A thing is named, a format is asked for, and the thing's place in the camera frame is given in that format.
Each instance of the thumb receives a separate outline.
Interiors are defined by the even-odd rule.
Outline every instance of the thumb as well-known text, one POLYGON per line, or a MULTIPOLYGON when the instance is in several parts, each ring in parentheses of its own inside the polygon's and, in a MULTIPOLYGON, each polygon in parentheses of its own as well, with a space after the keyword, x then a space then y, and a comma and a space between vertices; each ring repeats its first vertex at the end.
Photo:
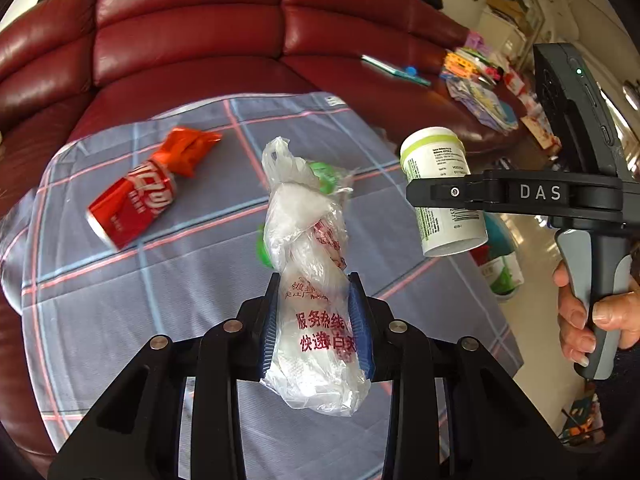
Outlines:
POLYGON ((603 330, 619 328, 623 332, 630 332, 629 335, 638 340, 636 335, 640 335, 640 298, 636 293, 628 292, 600 300, 593 306, 593 322, 603 330))

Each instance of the gray checkered blanket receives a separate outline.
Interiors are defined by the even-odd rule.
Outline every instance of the gray checkered blanket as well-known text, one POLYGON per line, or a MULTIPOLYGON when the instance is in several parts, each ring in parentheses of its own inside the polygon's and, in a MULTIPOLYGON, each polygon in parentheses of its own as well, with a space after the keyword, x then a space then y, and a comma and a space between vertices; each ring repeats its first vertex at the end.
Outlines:
MULTIPOLYGON (((268 190, 260 155, 276 136, 296 156, 356 172, 346 208, 347 272, 370 296, 429 336, 476 336, 514 374, 522 358, 468 254, 425 259, 398 159, 330 94, 242 94, 110 128, 65 146, 0 226, 2 289, 22 314, 33 389, 56 448, 150 337, 203 335, 261 296, 271 270, 255 256, 268 190), (114 252, 84 218, 108 186, 143 162, 177 125, 223 134, 177 179, 175 203, 133 245, 114 252)), ((260 384, 239 384, 249 478, 374 478, 382 468, 390 398, 375 384, 351 418, 291 410, 260 384)), ((441 385, 442 452, 447 453, 441 385)), ((182 416, 180 475, 188 478, 193 380, 182 416)))

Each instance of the black gripper frame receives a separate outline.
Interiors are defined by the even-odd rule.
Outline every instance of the black gripper frame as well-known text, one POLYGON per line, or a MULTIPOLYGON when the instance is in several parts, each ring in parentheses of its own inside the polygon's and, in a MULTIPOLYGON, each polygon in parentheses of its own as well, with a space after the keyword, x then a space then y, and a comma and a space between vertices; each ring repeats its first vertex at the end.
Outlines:
MULTIPOLYGON (((155 336, 145 344, 71 434, 49 480, 177 479, 189 376, 196 377, 191 480, 244 480, 236 381, 260 381, 268 368, 264 335, 279 281, 274 274, 263 297, 245 301, 235 320, 204 336, 155 336)), ((561 445, 476 339, 439 341, 405 322, 392 330, 388 304, 368 298, 357 273, 350 282, 350 312, 360 309, 371 336, 371 379, 393 381, 383 480, 566 480, 593 463, 596 455, 561 445), (450 456, 443 463, 435 378, 446 391, 450 456)))
POLYGON ((616 176, 558 171, 486 170, 450 178, 415 178, 414 207, 465 208, 549 216, 552 227, 628 237, 640 226, 640 183, 616 176))

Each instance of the das logo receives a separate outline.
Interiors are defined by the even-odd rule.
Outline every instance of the das logo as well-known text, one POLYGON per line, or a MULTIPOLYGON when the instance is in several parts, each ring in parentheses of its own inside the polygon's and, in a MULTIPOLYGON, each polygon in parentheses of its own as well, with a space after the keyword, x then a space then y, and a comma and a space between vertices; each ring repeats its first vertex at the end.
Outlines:
POLYGON ((509 195, 514 202, 568 203, 566 184, 552 182, 512 182, 509 195))

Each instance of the human hand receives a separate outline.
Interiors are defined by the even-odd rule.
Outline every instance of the human hand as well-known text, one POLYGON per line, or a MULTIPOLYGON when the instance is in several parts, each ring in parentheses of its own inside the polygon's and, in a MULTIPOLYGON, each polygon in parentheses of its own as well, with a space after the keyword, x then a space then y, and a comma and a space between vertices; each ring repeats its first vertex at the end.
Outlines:
MULTIPOLYGON (((587 353, 593 352, 596 337, 585 328, 587 313, 582 302, 571 292, 569 273, 564 262, 554 271, 554 283, 558 290, 558 325, 560 346, 564 357, 582 366, 589 364, 587 353)), ((630 348, 640 339, 640 286, 630 278, 630 290, 626 294, 609 296, 597 302, 593 308, 593 322, 603 330, 620 331, 619 348, 630 348)))

